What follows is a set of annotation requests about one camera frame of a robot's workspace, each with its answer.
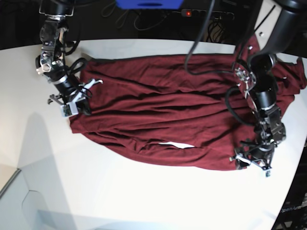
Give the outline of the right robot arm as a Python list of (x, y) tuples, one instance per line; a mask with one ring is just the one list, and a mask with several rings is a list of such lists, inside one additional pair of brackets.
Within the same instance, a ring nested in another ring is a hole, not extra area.
[(76, 7), (90, 4), (89, 0), (43, 0), (39, 6), (39, 13), (46, 19), (39, 32), (42, 47), (35, 59), (36, 71), (58, 90), (58, 94), (50, 95), (47, 102), (57, 103), (64, 117), (79, 113), (91, 115), (90, 89), (102, 83), (96, 79), (83, 83), (76, 77), (87, 65), (85, 58), (77, 59), (70, 66), (66, 63), (66, 56), (74, 53), (80, 42), (79, 38), (76, 41), (66, 39), (69, 31), (67, 17), (73, 16)]

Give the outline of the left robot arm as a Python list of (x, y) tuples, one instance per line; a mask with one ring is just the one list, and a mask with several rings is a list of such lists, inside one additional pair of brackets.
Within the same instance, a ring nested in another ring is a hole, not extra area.
[(231, 71), (245, 84), (244, 95), (251, 100), (256, 118), (256, 139), (242, 141), (230, 157), (238, 169), (254, 164), (270, 173), (275, 148), (286, 138), (272, 68), (276, 54), (289, 46), (306, 15), (304, 0), (263, 0), (255, 5)]

